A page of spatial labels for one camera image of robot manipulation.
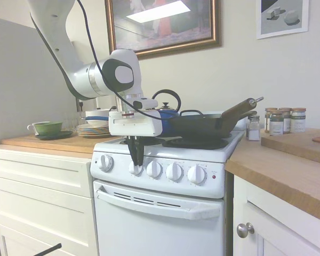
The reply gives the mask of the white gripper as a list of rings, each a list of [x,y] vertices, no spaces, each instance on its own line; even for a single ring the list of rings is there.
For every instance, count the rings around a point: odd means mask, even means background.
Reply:
[[[144,137],[156,137],[163,132],[162,121],[133,113],[125,118],[121,112],[109,112],[109,132],[115,136],[127,136],[127,145],[134,166],[142,166],[144,158]],[[137,137],[137,149],[134,137]]]

